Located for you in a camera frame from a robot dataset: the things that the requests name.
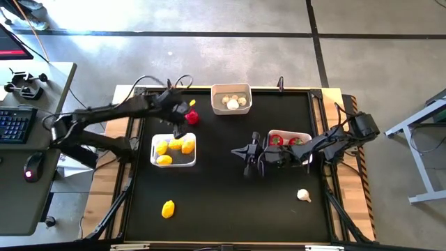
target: gray desk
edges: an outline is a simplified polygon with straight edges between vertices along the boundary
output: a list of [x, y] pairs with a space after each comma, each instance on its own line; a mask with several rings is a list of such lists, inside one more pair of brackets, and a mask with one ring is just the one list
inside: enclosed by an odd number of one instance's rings
[[[36, 81], [36, 84], [45, 90], [40, 100], [25, 100], [14, 93], [9, 93], [3, 101], [0, 101], [0, 106], [31, 104], [49, 112], [60, 112], [76, 67], [75, 63], [0, 61], [1, 85], [11, 79], [8, 68], [14, 71], [29, 71], [34, 76], [45, 73], [49, 79], [47, 84]], [[44, 112], [37, 114], [39, 119], [44, 116], [46, 116]], [[22, 150], [14, 149], [16, 146], [0, 144], [0, 157], [3, 158], [0, 164], [0, 236], [28, 236], [36, 230], [45, 209], [60, 151], [46, 152], [44, 172], [37, 183], [27, 183], [23, 179], [23, 166], [32, 153], [47, 148], [49, 139], [49, 133], [41, 128], [39, 121], [36, 121], [29, 136], [29, 142], [33, 142], [32, 144], [26, 144]]]

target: gray floor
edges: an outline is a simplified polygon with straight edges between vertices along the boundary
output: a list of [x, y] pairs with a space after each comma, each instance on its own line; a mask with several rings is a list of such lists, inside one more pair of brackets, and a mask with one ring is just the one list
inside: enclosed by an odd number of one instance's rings
[[[43, 2], [57, 29], [310, 31], [305, 0], [133, 0], [126, 6], [109, 1]], [[313, 6], [321, 33], [446, 33], [446, 9], [433, 0], [313, 0]], [[38, 49], [33, 36], [22, 38]], [[131, 84], [143, 74], [175, 79], [189, 73], [197, 85], [253, 86], [275, 85], [283, 75], [286, 86], [321, 86], [312, 39], [307, 38], [40, 38], [52, 61], [78, 64], [72, 89], [90, 106], [111, 102], [117, 84]], [[356, 96], [360, 109], [372, 113], [382, 131], [445, 88], [445, 40], [322, 39], [321, 46], [330, 86]], [[78, 107], [69, 97], [64, 110]], [[409, 205], [409, 195], [425, 191], [407, 144], [381, 135], [365, 149], [378, 240], [444, 250], [446, 199]], [[444, 162], [441, 156], [436, 158]], [[438, 172], [445, 175], [444, 169]], [[85, 203], [85, 194], [59, 194], [50, 209], [60, 220], [58, 229], [39, 226], [33, 236], [2, 237], [0, 245], [75, 239]]]

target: wooden board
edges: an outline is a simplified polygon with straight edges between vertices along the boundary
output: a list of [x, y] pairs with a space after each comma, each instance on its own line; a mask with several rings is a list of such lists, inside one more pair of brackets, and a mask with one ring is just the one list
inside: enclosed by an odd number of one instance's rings
[[[264, 87], [265, 89], [276, 89], [274, 87]], [[115, 89], [113, 103], [119, 103], [125, 99], [130, 91], [130, 86], [118, 85]], [[338, 115], [335, 108], [335, 102], [341, 107], [344, 107], [340, 89], [322, 89], [325, 113], [328, 121], [328, 126], [332, 127], [338, 124]], [[315, 102], [315, 110], [318, 111], [318, 103]], [[345, 114], [341, 114], [341, 120], [345, 120]], [[105, 134], [110, 137], [124, 136], [127, 128], [128, 119], [116, 119], [107, 123]], [[323, 132], [321, 115], [316, 113], [316, 122], [318, 126], [318, 132]], [[138, 121], [134, 124], [132, 136], [136, 136]], [[110, 161], [113, 158], [113, 154], [101, 158], [98, 165]], [[346, 156], [345, 162], [357, 169], [357, 163], [354, 157]], [[123, 187], [127, 181], [128, 170], [130, 165], [126, 166], [124, 181], [121, 187]], [[114, 162], [96, 171], [93, 177], [93, 183], [91, 185], [91, 193], [87, 201], [86, 209], [84, 212], [84, 219], [82, 221], [82, 228], [84, 235], [92, 232], [96, 225], [104, 217], [105, 213], [109, 210], [112, 202], [113, 190], [116, 182], [116, 176], [118, 173], [118, 163]], [[364, 190], [362, 189], [361, 178], [348, 167], [342, 167], [340, 164], [338, 167], [338, 178], [341, 186], [342, 199], [344, 201], [344, 208], [350, 215], [354, 223], [361, 229], [362, 233], [371, 240], [374, 240], [374, 232], [371, 227], [371, 221], [369, 218], [369, 210], [364, 196]], [[341, 238], [341, 227], [339, 223], [339, 216], [336, 210], [332, 207], [333, 220], [335, 225], [336, 235]], [[119, 225], [121, 223], [122, 207], [116, 214], [114, 230], [112, 236], [115, 237], [118, 234]]]

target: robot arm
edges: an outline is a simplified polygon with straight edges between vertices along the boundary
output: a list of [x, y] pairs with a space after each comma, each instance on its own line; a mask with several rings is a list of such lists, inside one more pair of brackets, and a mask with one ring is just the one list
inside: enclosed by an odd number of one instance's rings
[[190, 106], [181, 98], [181, 91], [169, 87], [160, 95], [152, 93], [129, 98], [119, 105], [78, 109], [70, 115], [57, 119], [51, 127], [52, 148], [60, 149], [64, 154], [89, 167], [94, 167], [97, 155], [81, 147], [82, 144], [113, 152], [120, 162], [129, 162], [132, 148], [125, 137], [110, 138], [85, 131], [85, 127], [99, 122], [124, 117], [155, 117], [171, 123], [176, 139], [185, 135], [185, 115]]
[[374, 140], [380, 133], [370, 114], [360, 112], [349, 117], [346, 122], [349, 122], [351, 127], [350, 132], [344, 131], [342, 125], [336, 125], [303, 145], [266, 146], [263, 149], [259, 144], [259, 133], [254, 132], [251, 144], [231, 152], [246, 162], [245, 177], [249, 178], [255, 173], [263, 177], [265, 165], [276, 167], [301, 165], [312, 153], [321, 150], [327, 161], [336, 161], [342, 158], [346, 149]]

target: black tabletop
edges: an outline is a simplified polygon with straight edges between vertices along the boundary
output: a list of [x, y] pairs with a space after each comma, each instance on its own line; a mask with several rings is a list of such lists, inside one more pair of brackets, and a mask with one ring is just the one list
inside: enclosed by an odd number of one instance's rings
[[[262, 137], [272, 129], [312, 135], [306, 93], [254, 93], [249, 114], [237, 116], [214, 115], [209, 94], [185, 94], [185, 98], [197, 101], [200, 116], [199, 125], [189, 129], [197, 136], [197, 163], [182, 168], [152, 166], [151, 137], [171, 133], [171, 127], [146, 119], [127, 241], [330, 240], [318, 159], [310, 174], [303, 168], [271, 169], [264, 179], [246, 180], [243, 160], [230, 152], [250, 143], [253, 131]], [[312, 203], [296, 199], [301, 188], [310, 192]], [[169, 200], [176, 210], [166, 220], [161, 209]]]

